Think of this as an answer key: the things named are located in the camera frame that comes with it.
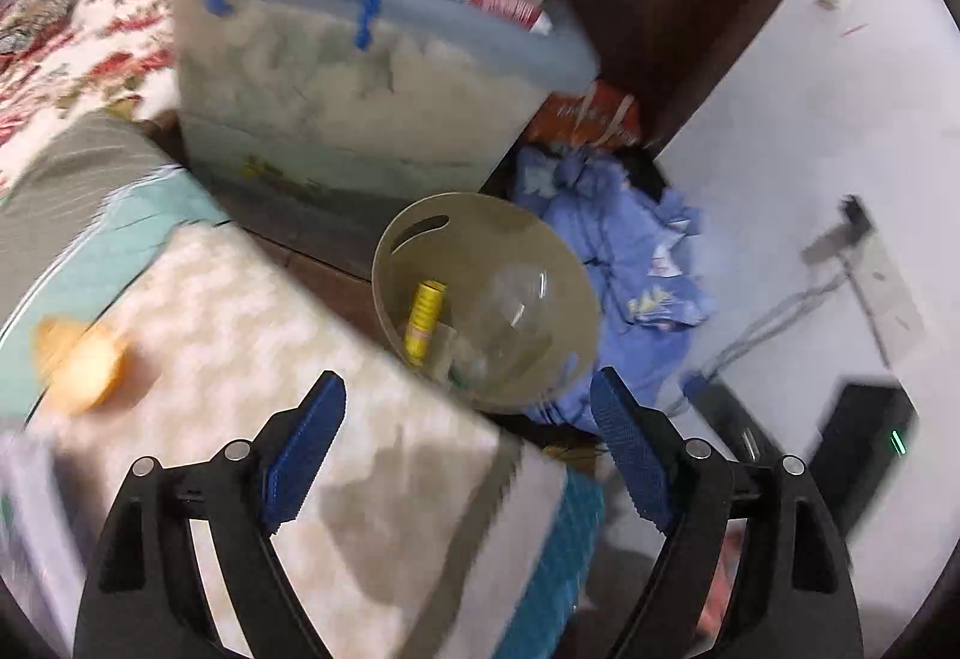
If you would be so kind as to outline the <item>beige round trash basket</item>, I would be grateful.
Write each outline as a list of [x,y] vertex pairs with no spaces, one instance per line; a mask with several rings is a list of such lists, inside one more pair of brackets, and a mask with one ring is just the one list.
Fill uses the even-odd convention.
[[478,193],[439,193],[402,209],[371,266],[384,338],[407,360],[416,291],[444,287],[422,377],[492,414],[521,414],[587,377],[601,310],[583,261],[540,217]]

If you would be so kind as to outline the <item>yellow round object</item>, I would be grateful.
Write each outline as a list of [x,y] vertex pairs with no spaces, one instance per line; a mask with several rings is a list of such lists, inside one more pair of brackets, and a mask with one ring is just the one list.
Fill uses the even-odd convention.
[[103,404],[124,377],[129,350],[128,340],[109,326],[43,318],[32,338],[41,411],[79,416]]

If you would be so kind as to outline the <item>blue crumpled clothing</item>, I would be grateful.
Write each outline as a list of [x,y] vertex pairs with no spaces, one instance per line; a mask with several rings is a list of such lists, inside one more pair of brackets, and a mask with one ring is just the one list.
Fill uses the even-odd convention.
[[636,401],[654,404],[664,381],[682,366],[693,329],[715,310],[693,278],[700,213],[672,188],[657,200],[647,196],[612,155],[551,155],[532,146],[519,151],[511,201],[562,237],[584,266],[601,309],[597,356],[587,372],[524,416],[597,434],[592,375],[612,366]]

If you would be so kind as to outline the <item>beige chevron blanket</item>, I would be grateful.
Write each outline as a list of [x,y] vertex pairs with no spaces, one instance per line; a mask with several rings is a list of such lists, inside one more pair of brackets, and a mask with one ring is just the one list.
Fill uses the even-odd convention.
[[[45,317],[128,340],[125,373],[79,416],[41,411]],[[229,222],[133,123],[93,112],[2,200],[2,411],[47,432],[93,526],[128,466],[213,456],[347,388],[331,451],[278,556],[338,657],[547,657],[604,517],[594,480],[415,378]]]

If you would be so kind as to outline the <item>clear bottle in basket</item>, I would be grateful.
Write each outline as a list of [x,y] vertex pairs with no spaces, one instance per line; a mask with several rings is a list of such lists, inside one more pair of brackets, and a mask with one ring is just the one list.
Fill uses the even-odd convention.
[[472,395],[491,395],[521,378],[553,344],[555,285],[535,264],[498,269],[457,331],[449,378]]

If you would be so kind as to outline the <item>orange plastic bag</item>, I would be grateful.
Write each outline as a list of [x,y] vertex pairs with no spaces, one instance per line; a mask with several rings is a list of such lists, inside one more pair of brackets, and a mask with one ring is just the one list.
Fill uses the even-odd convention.
[[550,94],[530,120],[526,138],[609,151],[635,146],[641,141],[638,102],[604,81],[594,81],[582,94]]

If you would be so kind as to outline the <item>yellow tube in basket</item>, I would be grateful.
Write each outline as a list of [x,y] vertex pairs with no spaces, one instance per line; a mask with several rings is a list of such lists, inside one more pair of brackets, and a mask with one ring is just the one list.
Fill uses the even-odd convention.
[[420,366],[427,358],[444,295],[446,286],[439,281],[423,281],[416,286],[404,331],[404,354],[412,365]]

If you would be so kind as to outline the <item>floral bed sheet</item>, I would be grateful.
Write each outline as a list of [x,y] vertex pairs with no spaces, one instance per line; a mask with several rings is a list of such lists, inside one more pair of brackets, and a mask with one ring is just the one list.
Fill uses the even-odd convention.
[[2,189],[89,112],[179,107],[172,0],[2,0]]

